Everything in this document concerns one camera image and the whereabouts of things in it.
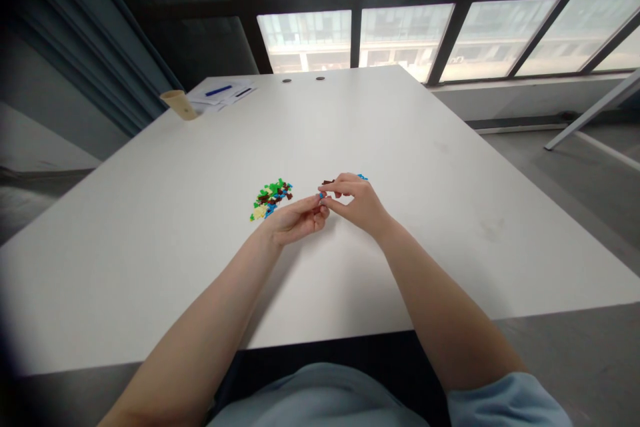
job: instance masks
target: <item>white wall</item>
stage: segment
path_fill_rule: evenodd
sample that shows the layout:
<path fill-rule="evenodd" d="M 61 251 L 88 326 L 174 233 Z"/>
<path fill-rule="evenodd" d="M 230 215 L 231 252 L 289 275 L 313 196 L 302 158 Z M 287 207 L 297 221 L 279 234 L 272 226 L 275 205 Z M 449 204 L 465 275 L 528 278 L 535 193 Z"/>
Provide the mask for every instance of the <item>white wall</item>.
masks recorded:
<path fill-rule="evenodd" d="M 100 160 L 129 141 L 32 46 L 11 32 L 6 34 L 1 101 Z"/>
<path fill-rule="evenodd" d="M 0 165 L 18 172 L 92 169 L 100 161 L 0 101 Z"/>
<path fill-rule="evenodd" d="M 583 113 L 627 76 L 511 80 L 429 90 L 465 121 L 535 117 L 565 110 Z"/>

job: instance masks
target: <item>beige cup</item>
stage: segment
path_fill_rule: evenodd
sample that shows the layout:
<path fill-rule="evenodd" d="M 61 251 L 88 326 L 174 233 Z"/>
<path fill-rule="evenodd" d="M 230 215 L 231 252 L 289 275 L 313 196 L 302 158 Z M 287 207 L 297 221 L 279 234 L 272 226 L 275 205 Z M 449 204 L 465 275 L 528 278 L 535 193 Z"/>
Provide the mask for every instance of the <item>beige cup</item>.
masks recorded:
<path fill-rule="evenodd" d="M 182 90 L 169 90 L 160 95 L 160 99 L 180 115 L 182 120 L 193 120 L 198 116 Z"/>

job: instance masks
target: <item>left hand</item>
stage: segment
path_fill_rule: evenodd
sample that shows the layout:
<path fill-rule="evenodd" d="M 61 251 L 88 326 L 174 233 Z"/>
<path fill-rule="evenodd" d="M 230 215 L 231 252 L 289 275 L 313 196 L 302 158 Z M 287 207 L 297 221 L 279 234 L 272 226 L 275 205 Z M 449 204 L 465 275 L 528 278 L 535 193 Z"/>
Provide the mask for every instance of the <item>left hand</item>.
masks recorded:
<path fill-rule="evenodd" d="M 279 246 L 292 244 L 313 232 L 320 232 L 329 217 L 329 209 L 320 205 L 320 195 L 303 198 L 277 208 L 261 225 L 269 230 Z"/>

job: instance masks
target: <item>window frame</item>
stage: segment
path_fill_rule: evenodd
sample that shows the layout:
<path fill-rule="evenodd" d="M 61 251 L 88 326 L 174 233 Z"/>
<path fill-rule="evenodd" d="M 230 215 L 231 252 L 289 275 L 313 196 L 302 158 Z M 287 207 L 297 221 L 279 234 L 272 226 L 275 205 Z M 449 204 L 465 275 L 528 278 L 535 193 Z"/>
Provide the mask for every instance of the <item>window frame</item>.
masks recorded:
<path fill-rule="evenodd" d="M 520 67 L 533 52 L 540 40 L 558 18 L 570 0 L 558 0 L 551 9 L 546 20 L 524 48 L 520 57 L 513 64 L 506 77 L 491 79 L 465 79 L 441 82 L 451 51 L 465 22 L 469 9 L 474 2 L 504 0 L 224 0 L 182 3 L 178 5 L 151 5 L 133 14 L 144 28 L 145 23 L 162 20 L 205 19 L 210 17 L 237 16 L 242 24 L 251 52 L 260 73 L 273 73 L 267 48 L 260 31 L 257 16 L 280 13 L 304 13 L 317 11 L 351 11 L 351 68 L 358 68 L 360 60 L 360 36 L 362 10 L 370 8 L 411 7 L 418 5 L 436 5 L 452 3 L 453 11 L 445 28 L 440 47 L 431 67 L 425 85 L 451 85 L 456 83 L 478 83 L 483 81 L 500 81 L 514 79 Z M 638 26 L 640 26 L 640 9 L 636 11 L 616 33 L 614 33 L 577 72 L 550 73 L 538 75 L 522 75 L 518 79 L 577 77 L 582 75 L 603 75 L 608 73 L 631 72 L 633 69 L 616 69 L 594 71 L 593 69 L 620 45 Z"/>

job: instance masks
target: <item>curtain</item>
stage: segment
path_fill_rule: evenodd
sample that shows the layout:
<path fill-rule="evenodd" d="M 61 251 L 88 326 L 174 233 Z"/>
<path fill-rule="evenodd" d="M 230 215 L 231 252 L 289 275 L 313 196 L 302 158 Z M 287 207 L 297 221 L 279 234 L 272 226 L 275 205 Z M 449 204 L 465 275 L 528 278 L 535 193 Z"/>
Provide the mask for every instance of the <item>curtain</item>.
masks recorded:
<path fill-rule="evenodd" d="M 16 0 L 9 25 L 133 137 L 182 86 L 122 0 Z"/>

